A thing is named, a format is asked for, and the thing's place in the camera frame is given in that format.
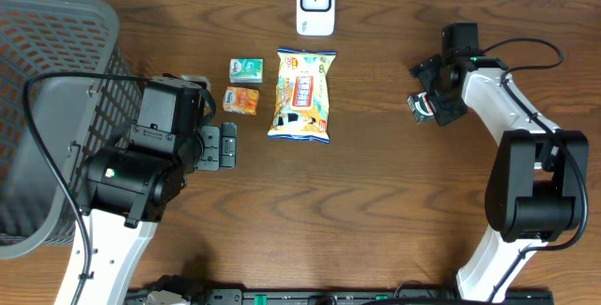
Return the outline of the orange small box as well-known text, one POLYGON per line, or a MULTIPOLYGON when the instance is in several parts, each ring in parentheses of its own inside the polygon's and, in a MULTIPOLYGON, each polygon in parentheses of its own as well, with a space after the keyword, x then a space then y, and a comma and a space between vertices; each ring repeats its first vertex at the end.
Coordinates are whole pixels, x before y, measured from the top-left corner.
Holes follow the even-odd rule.
POLYGON ((229 113, 256 115, 259 95, 256 89, 228 86, 223 96, 223 109, 229 113))

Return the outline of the green Zam-Buk tin box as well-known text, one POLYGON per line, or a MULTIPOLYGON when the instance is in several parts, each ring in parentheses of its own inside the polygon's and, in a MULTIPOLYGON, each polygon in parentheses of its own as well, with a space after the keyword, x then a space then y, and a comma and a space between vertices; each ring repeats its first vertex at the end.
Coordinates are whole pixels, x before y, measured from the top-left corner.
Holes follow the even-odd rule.
POLYGON ((434 112, 427 100, 425 92, 409 95, 408 107, 418 124, 430 122, 435 119, 434 112))

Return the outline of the teal silver small box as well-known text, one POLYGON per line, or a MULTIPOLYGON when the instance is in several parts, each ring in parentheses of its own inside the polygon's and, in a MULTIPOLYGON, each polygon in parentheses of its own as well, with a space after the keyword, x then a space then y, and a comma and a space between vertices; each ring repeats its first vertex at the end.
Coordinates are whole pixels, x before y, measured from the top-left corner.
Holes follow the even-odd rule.
POLYGON ((229 79, 231 83, 261 84, 263 70, 262 59, 233 58, 229 64, 229 79))

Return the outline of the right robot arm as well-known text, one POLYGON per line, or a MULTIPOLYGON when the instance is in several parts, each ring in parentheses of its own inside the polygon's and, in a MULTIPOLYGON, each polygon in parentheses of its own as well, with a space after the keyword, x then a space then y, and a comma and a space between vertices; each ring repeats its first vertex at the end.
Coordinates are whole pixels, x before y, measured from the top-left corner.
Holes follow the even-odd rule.
POLYGON ((502 304, 536 253, 563 251, 584 234, 589 143, 535 108, 516 86, 515 69, 480 47, 476 23, 445 26, 441 44, 439 54, 409 71, 424 89, 408 97, 410 110, 417 121, 440 126, 474 111, 498 146, 485 190, 485 234, 443 301, 502 304))

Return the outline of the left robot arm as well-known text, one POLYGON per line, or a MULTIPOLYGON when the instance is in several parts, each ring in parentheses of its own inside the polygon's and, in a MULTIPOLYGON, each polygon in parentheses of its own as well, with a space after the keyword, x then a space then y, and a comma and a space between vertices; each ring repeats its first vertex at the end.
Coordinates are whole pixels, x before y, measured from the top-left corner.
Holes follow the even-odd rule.
POLYGON ((167 204, 196 171, 232 169, 237 127, 210 121, 216 112, 202 76, 155 76, 146 85, 137 119, 89 157, 77 197, 91 245, 88 272, 84 242, 75 236, 56 303, 121 304, 131 277, 154 237, 167 204))

